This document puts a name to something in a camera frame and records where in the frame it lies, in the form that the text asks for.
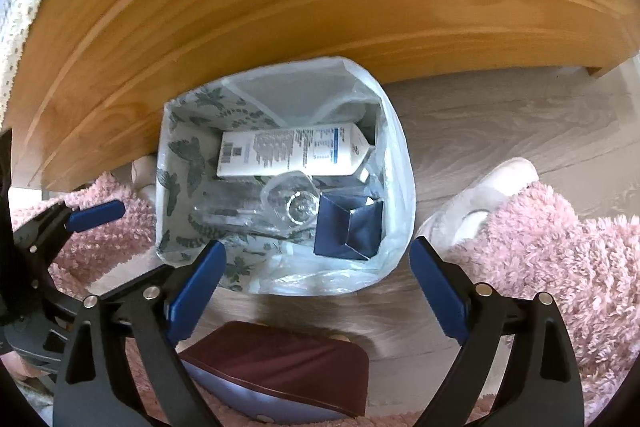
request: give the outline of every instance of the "dark blue box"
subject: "dark blue box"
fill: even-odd
[[[322,193],[314,253],[358,261],[371,259],[382,241],[382,205],[382,200],[367,196]]]

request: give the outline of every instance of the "white slipper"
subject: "white slipper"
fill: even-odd
[[[454,245],[476,237],[490,212],[535,181],[538,172],[533,163],[511,158],[443,204],[416,235],[426,237],[443,257]]]
[[[156,206],[156,162],[154,155],[142,156],[131,164],[131,182],[138,195]]]

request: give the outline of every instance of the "burgundy leather item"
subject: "burgundy leather item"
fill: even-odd
[[[180,357],[252,391],[353,417],[365,412],[369,357],[356,344],[233,321]]]

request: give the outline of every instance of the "pink fluffy rug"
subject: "pink fluffy rug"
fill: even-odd
[[[153,244],[153,210],[109,174],[65,200],[84,207],[113,198],[125,203],[125,217],[74,235],[51,267],[59,287],[72,295],[86,295],[93,281]],[[15,212],[14,227],[47,204]],[[459,263],[475,282],[488,282],[503,295],[531,298],[541,290],[554,295],[574,344],[589,421],[615,393],[640,351],[639,235],[637,217],[582,222],[562,196],[535,183],[491,214],[478,237],[454,248],[446,259]],[[127,352],[148,413],[164,419],[133,343]],[[200,391],[226,427],[264,425]],[[472,419],[490,409],[492,398],[478,402]],[[409,427],[419,414],[321,425]]]
[[[638,217],[580,221],[562,196],[536,182],[447,261],[502,295],[555,297],[574,345],[585,417],[593,420],[640,351]]]

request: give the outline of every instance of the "black clamp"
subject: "black clamp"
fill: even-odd
[[[120,201],[76,210],[55,204],[15,234],[8,204],[11,131],[0,135],[0,352],[17,351],[55,383],[54,423],[64,427],[164,425],[148,415],[127,363],[135,338],[156,396],[172,425],[217,426],[175,352],[191,336],[226,267],[222,243],[210,242],[189,266],[161,266],[104,295],[78,301],[60,292],[48,268],[74,232],[124,215]],[[30,412],[0,363],[0,397],[28,425]]]
[[[473,284],[440,259],[424,237],[410,251],[412,271],[444,333],[460,352],[417,427],[462,427],[489,374],[500,337],[514,335],[507,369],[491,412],[475,427],[582,427],[584,402],[574,350],[551,295],[501,296]]]

